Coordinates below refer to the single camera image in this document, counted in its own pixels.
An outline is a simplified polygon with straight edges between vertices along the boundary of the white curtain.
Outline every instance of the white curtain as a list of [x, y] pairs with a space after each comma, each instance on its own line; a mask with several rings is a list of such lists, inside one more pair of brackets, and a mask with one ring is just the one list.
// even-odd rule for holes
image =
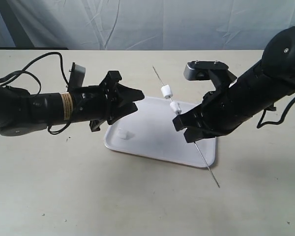
[[36, 47], [263, 49], [295, 0], [8, 0]]

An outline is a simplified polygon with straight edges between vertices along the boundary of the white tray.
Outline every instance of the white tray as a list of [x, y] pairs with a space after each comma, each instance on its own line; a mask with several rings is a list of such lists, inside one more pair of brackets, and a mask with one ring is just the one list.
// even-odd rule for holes
[[[206, 167], [193, 143], [188, 144], [184, 130], [176, 132], [173, 125], [175, 114], [169, 101], [146, 97], [136, 102], [138, 111], [111, 125], [105, 135], [105, 146], [111, 150], [169, 161], [194, 167]], [[179, 102], [185, 113], [195, 104]], [[215, 161], [216, 139], [197, 142], [207, 163]]]

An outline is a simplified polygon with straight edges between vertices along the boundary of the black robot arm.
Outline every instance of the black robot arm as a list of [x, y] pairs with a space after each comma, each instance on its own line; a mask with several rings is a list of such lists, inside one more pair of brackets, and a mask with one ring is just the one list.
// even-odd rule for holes
[[[17, 75], [24, 73], [24, 69], [19, 72]], [[118, 71], [109, 71], [99, 85], [88, 87], [82, 86], [84, 74], [85, 68], [73, 63], [69, 82], [65, 79], [68, 88], [64, 93], [31, 95], [22, 88], [1, 85], [0, 134], [19, 136], [46, 128], [51, 134], [59, 134], [73, 122], [88, 120], [91, 131], [99, 131], [103, 122], [111, 125], [137, 111], [134, 102], [144, 99], [140, 90], [119, 84]], [[59, 124], [64, 127], [51, 130]]]
[[[243, 122], [264, 110], [274, 111], [274, 103], [295, 93], [295, 27], [278, 33], [266, 46], [260, 61], [236, 78], [228, 66], [218, 61], [192, 61], [184, 75], [188, 80], [211, 80], [216, 88], [203, 97], [200, 105], [174, 118], [177, 131], [188, 143], [228, 135]], [[295, 98], [283, 113], [280, 124]]]

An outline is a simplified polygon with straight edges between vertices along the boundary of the white table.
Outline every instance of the white table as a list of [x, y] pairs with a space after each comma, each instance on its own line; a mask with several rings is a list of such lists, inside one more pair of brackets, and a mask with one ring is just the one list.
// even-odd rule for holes
[[[44, 51], [0, 51], [0, 77], [21, 69]], [[119, 70], [126, 86], [161, 97], [156, 67], [176, 100], [200, 103], [211, 82], [183, 78], [191, 60], [220, 60], [237, 76], [261, 51], [114, 52], [65, 51], [68, 74], [74, 61], [87, 68], [84, 85]], [[30, 69], [42, 92], [65, 91], [56, 56]], [[14, 84], [37, 91], [30, 77]], [[278, 120], [291, 98], [278, 102]], [[112, 152], [102, 131], [87, 122], [60, 135], [47, 131], [0, 136], [0, 236], [295, 236], [295, 105], [285, 123], [257, 130], [256, 115], [218, 139], [207, 170]]]

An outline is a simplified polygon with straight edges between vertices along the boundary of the warning label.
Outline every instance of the warning label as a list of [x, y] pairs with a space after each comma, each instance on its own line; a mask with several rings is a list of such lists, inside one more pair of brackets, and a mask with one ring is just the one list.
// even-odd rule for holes
[[71, 113], [73, 111], [73, 102], [70, 93], [61, 93], [62, 103], [63, 103], [63, 119], [70, 119]]

